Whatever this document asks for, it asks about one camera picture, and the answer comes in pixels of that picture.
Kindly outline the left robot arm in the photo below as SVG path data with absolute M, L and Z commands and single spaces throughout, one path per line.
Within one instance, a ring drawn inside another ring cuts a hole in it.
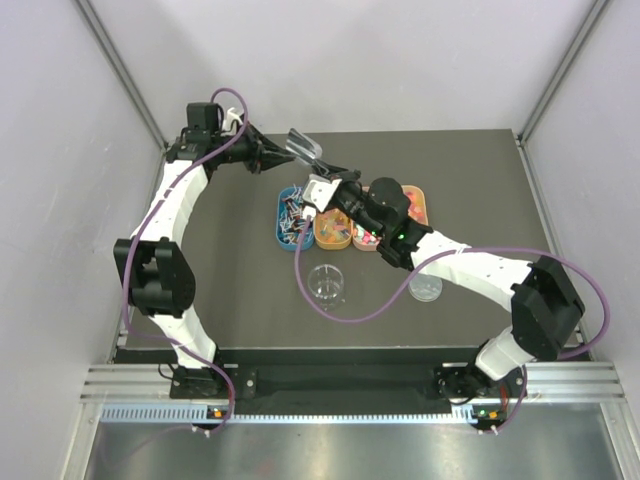
M 212 363 L 217 346 L 194 307 L 196 280 L 181 249 L 184 233 L 219 166 L 242 164 L 259 174 L 294 156 L 247 124 L 242 114 L 217 103 L 188 104 L 186 119 L 169 148 L 149 211 L 129 238 L 116 241 L 113 254 L 128 305 L 161 329 L 178 365 L 195 369 L 194 387 L 212 397 L 226 387 L 227 374 Z

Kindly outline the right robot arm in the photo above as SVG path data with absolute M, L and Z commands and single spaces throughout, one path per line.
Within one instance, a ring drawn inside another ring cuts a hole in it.
M 560 358 L 585 310 L 560 260 L 540 253 L 527 262 L 473 249 L 411 218 L 410 200 L 396 180 L 381 177 L 364 188 L 359 179 L 358 171 L 312 161 L 302 193 L 305 213 L 337 209 L 376 237 L 389 265 L 463 287 L 510 313 L 510 326 L 481 347 L 466 372 L 474 393 L 492 394 L 508 373 L 532 360 Z

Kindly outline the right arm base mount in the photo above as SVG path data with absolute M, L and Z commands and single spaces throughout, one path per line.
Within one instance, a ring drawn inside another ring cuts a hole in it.
M 504 394 L 515 398 L 524 385 L 524 375 L 520 368 L 510 371 L 499 380 L 492 380 L 470 364 L 436 366 L 433 375 L 434 387 L 439 397 L 454 404 L 474 400 L 500 400 Z

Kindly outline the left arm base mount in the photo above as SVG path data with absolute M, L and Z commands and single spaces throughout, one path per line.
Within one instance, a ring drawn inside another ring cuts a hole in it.
M 160 364 L 159 376 L 170 384 L 169 397 L 178 400 L 230 398 L 230 387 L 221 375 L 210 368 L 191 369 L 180 365 Z

